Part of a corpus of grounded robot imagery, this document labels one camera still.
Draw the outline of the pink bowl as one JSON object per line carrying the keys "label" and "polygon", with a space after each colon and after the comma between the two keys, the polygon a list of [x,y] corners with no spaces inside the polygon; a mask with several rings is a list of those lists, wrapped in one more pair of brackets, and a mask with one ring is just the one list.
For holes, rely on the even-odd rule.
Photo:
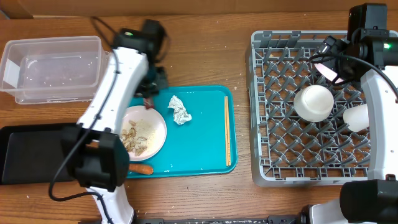
{"label": "pink bowl", "polygon": [[342,83],[343,79],[341,79],[336,72],[332,69],[328,68],[322,63],[315,63],[315,68],[329,81],[335,81],[336,84]]}

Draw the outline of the white cup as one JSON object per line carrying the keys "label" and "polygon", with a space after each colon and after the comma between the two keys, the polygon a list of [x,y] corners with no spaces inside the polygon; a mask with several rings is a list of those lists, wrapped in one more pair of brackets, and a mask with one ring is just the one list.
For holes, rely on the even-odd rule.
{"label": "white cup", "polygon": [[348,129],[358,132],[369,127],[369,116],[367,104],[355,106],[345,110],[343,121],[348,124]]}

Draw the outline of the white tissue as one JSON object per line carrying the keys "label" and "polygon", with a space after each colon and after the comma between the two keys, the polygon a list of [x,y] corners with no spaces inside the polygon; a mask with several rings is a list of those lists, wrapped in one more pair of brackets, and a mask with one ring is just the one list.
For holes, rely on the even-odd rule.
{"label": "white tissue", "polygon": [[184,123],[192,120],[191,114],[187,112],[186,108],[183,105],[183,102],[177,96],[172,96],[169,101],[168,108],[174,110],[174,122],[178,125],[183,125]]}

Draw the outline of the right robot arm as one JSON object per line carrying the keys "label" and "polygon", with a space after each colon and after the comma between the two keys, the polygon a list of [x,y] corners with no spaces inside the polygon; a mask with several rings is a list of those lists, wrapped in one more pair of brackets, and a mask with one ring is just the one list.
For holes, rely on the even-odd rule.
{"label": "right robot arm", "polygon": [[327,37],[310,57],[332,85],[352,84],[366,103],[346,110],[353,132],[368,128],[368,178],[345,183],[340,196],[307,207],[298,223],[397,222],[397,38],[387,29],[387,6],[365,3],[349,11],[346,40]]}

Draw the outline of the red snack wrapper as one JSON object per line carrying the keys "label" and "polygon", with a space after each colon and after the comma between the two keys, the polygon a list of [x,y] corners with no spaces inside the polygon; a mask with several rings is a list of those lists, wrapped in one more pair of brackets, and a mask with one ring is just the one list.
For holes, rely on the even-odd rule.
{"label": "red snack wrapper", "polygon": [[144,106],[146,107],[147,110],[154,109],[155,105],[153,98],[144,98]]}

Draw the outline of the white saucer bowl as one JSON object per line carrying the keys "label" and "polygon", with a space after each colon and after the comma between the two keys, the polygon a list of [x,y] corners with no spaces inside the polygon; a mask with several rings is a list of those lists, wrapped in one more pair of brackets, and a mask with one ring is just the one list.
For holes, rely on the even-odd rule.
{"label": "white saucer bowl", "polygon": [[294,98],[296,113],[309,122],[320,122],[326,119],[333,105],[333,95],[321,85],[310,85],[300,90]]}

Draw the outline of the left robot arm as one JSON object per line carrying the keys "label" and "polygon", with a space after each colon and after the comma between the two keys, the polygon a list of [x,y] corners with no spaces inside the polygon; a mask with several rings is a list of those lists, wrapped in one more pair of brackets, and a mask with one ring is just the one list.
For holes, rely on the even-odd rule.
{"label": "left robot arm", "polygon": [[67,197],[53,194],[58,202],[90,195],[101,214],[101,223],[134,223],[136,214],[128,202],[124,182],[129,172],[129,155],[119,138],[122,120],[133,97],[142,97],[147,109],[152,97],[169,84],[164,67],[168,39],[159,21],[147,19],[139,30],[111,30],[113,41],[109,63],[89,107],[75,126],[63,129],[61,146],[65,156],[59,171],[66,170],[85,191]]}

